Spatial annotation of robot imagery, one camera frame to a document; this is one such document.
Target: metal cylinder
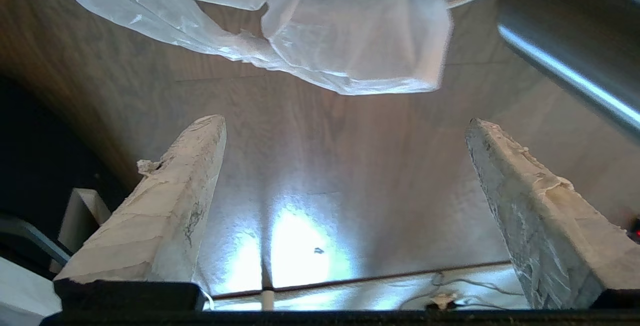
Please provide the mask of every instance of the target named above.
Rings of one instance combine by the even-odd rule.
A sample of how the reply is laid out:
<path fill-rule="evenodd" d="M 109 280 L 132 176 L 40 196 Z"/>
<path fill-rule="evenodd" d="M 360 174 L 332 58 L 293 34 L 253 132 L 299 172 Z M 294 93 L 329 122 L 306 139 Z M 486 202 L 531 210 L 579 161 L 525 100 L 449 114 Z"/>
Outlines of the metal cylinder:
<path fill-rule="evenodd" d="M 500 0 L 510 47 L 640 140 L 640 0 Z"/>

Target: plastic bag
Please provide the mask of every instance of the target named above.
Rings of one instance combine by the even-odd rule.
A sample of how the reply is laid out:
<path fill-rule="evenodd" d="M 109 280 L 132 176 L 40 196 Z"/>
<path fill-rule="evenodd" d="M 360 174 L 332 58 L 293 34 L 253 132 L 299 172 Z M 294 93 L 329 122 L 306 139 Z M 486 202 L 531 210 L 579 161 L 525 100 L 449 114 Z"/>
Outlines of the plastic bag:
<path fill-rule="evenodd" d="M 201 0 L 247 10 L 267 4 L 266 39 L 221 29 L 194 0 L 76 1 L 159 41 L 343 95 L 434 91 L 451 31 L 446 0 Z"/>

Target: wood grain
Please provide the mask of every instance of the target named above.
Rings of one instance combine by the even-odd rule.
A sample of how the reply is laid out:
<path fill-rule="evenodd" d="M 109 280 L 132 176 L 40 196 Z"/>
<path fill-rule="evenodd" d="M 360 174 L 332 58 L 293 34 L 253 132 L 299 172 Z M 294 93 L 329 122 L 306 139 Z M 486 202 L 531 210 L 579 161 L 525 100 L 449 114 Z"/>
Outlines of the wood grain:
<path fill-rule="evenodd" d="M 212 294 L 259 289 L 261 257 L 276 287 L 507 260 L 464 142 L 476 117 L 528 144 L 611 221 L 640 211 L 640 148 L 506 50 L 495 0 L 454 12 L 441 90 L 356 97 L 164 45 L 74 0 L 0 6 L 0 71 L 131 184 L 137 159 L 158 159 L 195 119 L 224 115 L 196 271 Z M 259 13 L 208 7 L 228 30 L 259 29 Z"/>

